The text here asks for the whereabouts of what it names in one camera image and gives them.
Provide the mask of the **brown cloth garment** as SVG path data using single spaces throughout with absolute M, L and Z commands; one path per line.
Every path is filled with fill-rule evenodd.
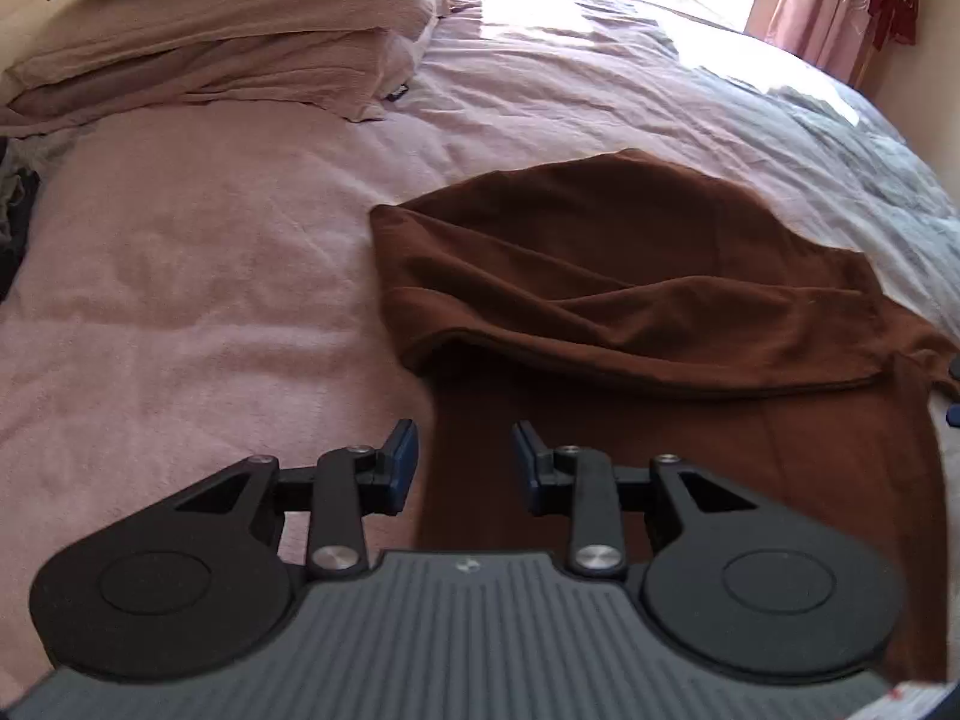
M 864 255 L 638 151 L 490 172 L 370 225 L 387 332 L 433 399 L 418 546 L 565 544 L 524 509 L 517 421 L 620 465 L 675 454 L 882 551 L 907 579 L 890 670 L 946 676 L 929 400 L 957 395 L 958 346 Z

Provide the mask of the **pink pillow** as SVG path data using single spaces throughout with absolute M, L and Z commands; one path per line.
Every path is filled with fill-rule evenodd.
M 75 0 L 2 71 L 2 132 L 29 137 L 137 107 L 213 101 L 375 119 L 451 8 L 451 0 Z

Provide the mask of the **pink grey duvet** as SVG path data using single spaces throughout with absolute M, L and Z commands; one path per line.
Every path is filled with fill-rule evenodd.
M 958 208 L 866 99 L 636 0 L 459 0 L 409 93 L 147 107 L 11 145 L 41 177 L 2 305 L 2 695 L 47 671 L 29 585 L 74 539 L 251 454 L 433 419 L 377 318 L 368 213 L 638 148 L 748 185 L 958 327 Z

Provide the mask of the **pink curtain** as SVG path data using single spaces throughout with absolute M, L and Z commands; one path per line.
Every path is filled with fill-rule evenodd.
M 763 39 L 852 85 L 869 55 L 869 0 L 778 0 Z

